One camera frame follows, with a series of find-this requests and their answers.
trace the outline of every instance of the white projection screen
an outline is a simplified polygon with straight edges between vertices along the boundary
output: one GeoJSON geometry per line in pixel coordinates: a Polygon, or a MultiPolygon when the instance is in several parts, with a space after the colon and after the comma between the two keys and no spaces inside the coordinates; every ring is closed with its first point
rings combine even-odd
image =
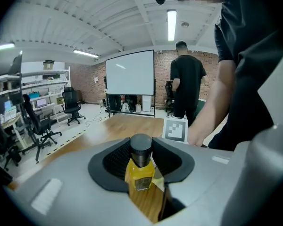
{"type": "Polygon", "coordinates": [[[108,94],[154,95],[154,51],[106,60],[108,94]]]}

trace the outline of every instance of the hand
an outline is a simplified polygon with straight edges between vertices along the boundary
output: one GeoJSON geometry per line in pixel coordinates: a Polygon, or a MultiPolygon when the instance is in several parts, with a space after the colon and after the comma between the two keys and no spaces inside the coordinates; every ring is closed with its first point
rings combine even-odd
{"type": "Polygon", "coordinates": [[[198,133],[193,126],[190,126],[188,129],[188,143],[190,145],[202,146],[203,141],[204,138],[201,136],[201,134],[198,133]]]}

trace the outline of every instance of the white floor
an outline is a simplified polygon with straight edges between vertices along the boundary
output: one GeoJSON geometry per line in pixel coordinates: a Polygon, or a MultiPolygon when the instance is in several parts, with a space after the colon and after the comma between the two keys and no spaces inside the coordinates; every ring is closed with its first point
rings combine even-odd
{"type": "MultiPolygon", "coordinates": [[[[39,161],[42,161],[44,158],[48,156],[49,153],[54,153],[55,149],[58,150],[62,146],[65,146],[67,143],[69,143],[71,140],[74,140],[74,138],[78,135],[78,133],[84,133],[84,130],[88,131],[92,128],[95,128],[97,126],[97,123],[102,123],[103,121],[107,120],[109,118],[108,113],[105,112],[105,108],[100,108],[99,105],[90,105],[90,104],[84,104],[82,105],[81,110],[79,113],[86,117],[84,120],[79,119],[81,122],[79,125],[77,122],[73,121],[70,123],[70,126],[67,126],[67,120],[61,121],[60,125],[55,124],[51,127],[51,130],[53,132],[61,132],[62,136],[59,134],[53,136],[53,139],[57,142],[55,145],[54,143],[51,143],[51,146],[47,146],[44,149],[40,151],[39,161]]],[[[164,110],[156,110],[155,111],[155,118],[165,118],[167,117],[167,113],[164,110]]],[[[208,145],[209,142],[212,140],[213,136],[217,134],[224,124],[226,123],[226,120],[224,120],[217,128],[216,130],[210,134],[204,141],[205,145],[208,145]]],[[[21,162],[19,163],[22,168],[32,168],[36,161],[35,156],[37,153],[37,149],[32,149],[29,152],[27,152],[25,155],[21,154],[21,162]]],[[[19,169],[16,167],[13,162],[10,162],[8,164],[9,174],[13,177],[18,177],[19,175],[19,169]]]]}

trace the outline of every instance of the man in black shirt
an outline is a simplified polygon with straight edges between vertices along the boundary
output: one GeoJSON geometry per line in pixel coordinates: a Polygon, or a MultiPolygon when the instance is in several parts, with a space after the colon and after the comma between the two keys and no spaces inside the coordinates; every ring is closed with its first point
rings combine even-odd
{"type": "Polygon", "coordinates": [[[202,63],[188,54],[184,41],[176,43],[178,58],[171,63],[172,91],[175,92],[174,116],[187,115],[189,126],[195,119],[201,81],[206,82],[207,74],[202,63]]]}
{"type": "Polygon", "coordinates": [[[273,125],[262,86],[283,56],[283,0],[214,0],[222,3],[215,25],[219,67],[205,106],[189,127],[188,141],[202,146],[228,114],[210,148],[233,151],[273,125]]]}

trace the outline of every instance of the black bottle cap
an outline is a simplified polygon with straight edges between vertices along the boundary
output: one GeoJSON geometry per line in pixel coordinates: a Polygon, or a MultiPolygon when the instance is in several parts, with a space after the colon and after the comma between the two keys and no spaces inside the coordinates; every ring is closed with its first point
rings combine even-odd
{"type": "Polygon", "coordinates": [[[152,138],[146,134],[136,134],[130,139],[130,153],[135,164],[145,167],[150,162],[152,138]]]}

